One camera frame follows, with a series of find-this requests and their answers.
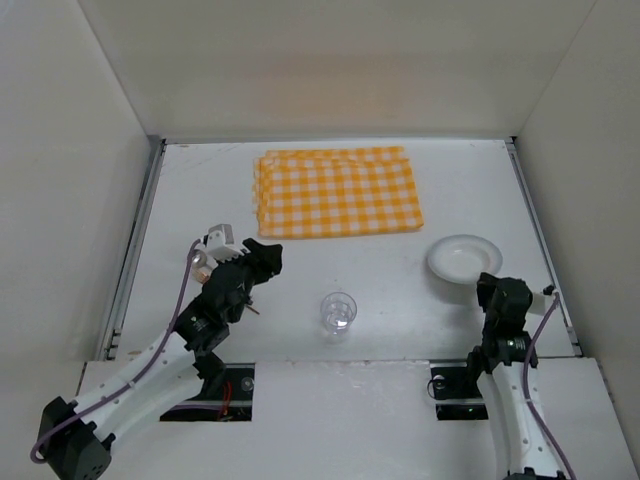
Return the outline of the white round bowl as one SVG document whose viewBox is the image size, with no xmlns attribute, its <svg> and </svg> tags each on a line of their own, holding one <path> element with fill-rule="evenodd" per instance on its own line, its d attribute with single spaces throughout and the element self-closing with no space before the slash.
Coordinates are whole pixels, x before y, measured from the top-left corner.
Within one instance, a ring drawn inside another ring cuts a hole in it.
<svg viewBox="0 0 640 480">
<path fill-rule="evenodd" d="M 436 241 L 427 254 L 431 271 L 454 284 L 475 284 L 482 273 L 495 275 L 503 264 L 499 248 L 488 239 L 459 234 Z"/>
</svg>

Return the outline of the yellow white checkered cloth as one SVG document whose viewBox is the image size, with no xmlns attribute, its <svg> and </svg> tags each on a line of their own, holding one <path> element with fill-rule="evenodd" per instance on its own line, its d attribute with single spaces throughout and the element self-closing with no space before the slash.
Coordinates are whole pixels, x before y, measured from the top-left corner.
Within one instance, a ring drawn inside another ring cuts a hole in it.
<svg viewBox="0 0 640 480">
<path fill-rule="evenodd" d="M 269 150 L 254 162 L 253 201 L 265 238 L 404 233 L 424 226 L 401 146 Z"/>
</svg>

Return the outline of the clear plastic cup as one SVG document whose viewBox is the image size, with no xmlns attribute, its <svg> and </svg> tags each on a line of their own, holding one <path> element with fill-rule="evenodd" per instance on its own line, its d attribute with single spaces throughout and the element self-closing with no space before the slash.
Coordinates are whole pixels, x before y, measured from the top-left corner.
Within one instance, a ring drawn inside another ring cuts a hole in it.
<svg viewBox="0 0 640 480">
<path fill-rule="evenodd" d="M 328 343 L 341 343 L 356 319 L 356 301 L 347 293 L 332 292 L 320 305 L 320 319 Z"/>
</svg>

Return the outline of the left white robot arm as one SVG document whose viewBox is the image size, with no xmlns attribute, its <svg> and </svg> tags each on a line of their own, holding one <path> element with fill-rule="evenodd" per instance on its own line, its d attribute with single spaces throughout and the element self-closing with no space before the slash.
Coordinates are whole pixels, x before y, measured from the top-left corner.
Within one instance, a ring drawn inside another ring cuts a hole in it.
<svg viewBox="0 0 640 480">
<path fill-rule="evenodd" d="M 185 271 L 206 275 L 189 304 L 177 302 L 164 332 L 113 377 L 70 401 L 43 409 L 30 452 L 60 479 L 97 479 L 125 436 L 139 431 L 204 386 L 219 386 L 225 363 L 216 347 L 251 305 L 255 286 L 280 274 L 283 247 L 252 238 L 240 248 L 213 232 L 192 243 Z"/>
</svg>

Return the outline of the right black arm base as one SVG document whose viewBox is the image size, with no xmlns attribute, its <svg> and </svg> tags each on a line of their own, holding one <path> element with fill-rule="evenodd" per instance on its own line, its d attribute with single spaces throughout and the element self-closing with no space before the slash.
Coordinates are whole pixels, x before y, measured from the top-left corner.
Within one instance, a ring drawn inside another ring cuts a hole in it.
<svg viewBox="0 0 640 480">
<path fill-rule="evenodd" d="M 477 387 L 482 355 L 472 351 L 464 361 L 430 364 L 427 394 L 435 401 L 438 421 L 484 421 L 488 413 Z"/>
</svg>

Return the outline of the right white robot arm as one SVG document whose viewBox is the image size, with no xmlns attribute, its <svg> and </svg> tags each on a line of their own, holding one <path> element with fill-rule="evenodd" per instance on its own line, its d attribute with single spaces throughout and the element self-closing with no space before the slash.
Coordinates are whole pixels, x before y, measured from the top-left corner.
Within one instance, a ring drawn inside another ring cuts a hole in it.
<svg viewBox="0 0 640 480">
<path fill-rule="evenodd" d="M 558 308 L 550 299 L 534 333 L 526 316 L 534 293 L 521 279 L 480 274 L 476 295 L 484 313 L 481 343 L 466 360 L 468 382 L 477 387 L 488 414 L 498 479 L 575 479 L 574 468 L 543 415 L 537 388 L 537 342 Z"/>
</svg>

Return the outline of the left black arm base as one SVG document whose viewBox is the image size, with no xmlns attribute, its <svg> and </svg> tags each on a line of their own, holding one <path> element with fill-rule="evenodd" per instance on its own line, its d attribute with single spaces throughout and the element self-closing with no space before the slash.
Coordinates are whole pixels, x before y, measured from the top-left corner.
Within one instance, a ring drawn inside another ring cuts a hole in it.
<svg viewBox="0 0 640 480">
<path fill-rule="evenodd" d="M 254 363 L 228 363 L 218 380 L 160 416 L 161 422 L 249 422 L 255 388 Z"/>
</svg>

